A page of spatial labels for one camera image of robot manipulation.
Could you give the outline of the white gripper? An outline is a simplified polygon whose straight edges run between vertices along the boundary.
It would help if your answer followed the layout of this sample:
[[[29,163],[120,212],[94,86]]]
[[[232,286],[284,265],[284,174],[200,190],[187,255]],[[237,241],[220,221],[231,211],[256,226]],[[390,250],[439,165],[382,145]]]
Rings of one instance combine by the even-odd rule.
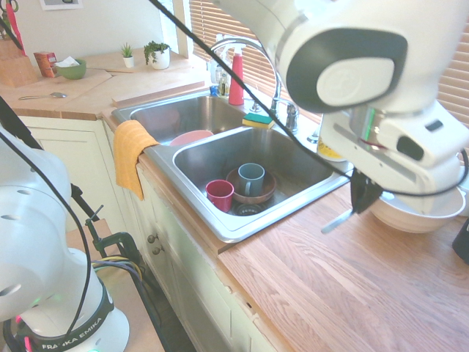
[[[457,119],[445,110],[387,115],[378,125],[375,145],[365,143],[350,122],[343,111],[326,114],[322,139],[358,169],[350,179],[354,213],[367,210],[383,189],[422,214],[448,203],[460,176]]]

